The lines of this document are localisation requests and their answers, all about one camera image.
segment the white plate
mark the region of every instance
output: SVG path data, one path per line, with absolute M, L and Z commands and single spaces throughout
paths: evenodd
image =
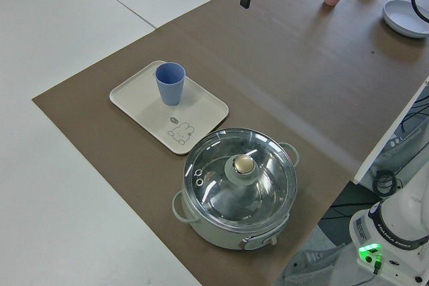
M 419 11 L 429 17 L 429 11 L 418 6 Z M 425 38 L 429 36 L 429 23 L 426 23 L 414 12 L 409 1 L 392 0 L 383 8 L 383 18 L 393 30 L 398 33 L 413 37 Z
M 155 79 L 158 60 L 114 88 L 110 100 L 176 154 L 188 153 L 225 117 L 228 106 L 186 77 L 182 100 L 165 105 Z

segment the pot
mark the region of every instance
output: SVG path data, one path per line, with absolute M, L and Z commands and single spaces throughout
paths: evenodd
M 285 152 L 295 155 L 293 164 Z M 189 153 L 173 213 L 204 239 L 228 249 L 276 244 L 296 196 L 299 154 L 249 129 L 225 129 L 201 139 Z M 176 210 L 182 199 L 183 218 Z

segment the lid knob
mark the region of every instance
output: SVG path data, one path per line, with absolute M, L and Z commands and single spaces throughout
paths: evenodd
M 233 167 L 238 173 L 249 173 L 253 170 L 253 159 L 248 155 L 238 155 L 234 158 Z

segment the pot lid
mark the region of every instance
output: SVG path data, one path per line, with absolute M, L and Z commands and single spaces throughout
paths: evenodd
M 184 171 L 185 193 L 195 210 L 235 232 L 276 227 L 296 195 L 294 166 L 286 152 L 249 129 L 207 135 L 190 152 Z

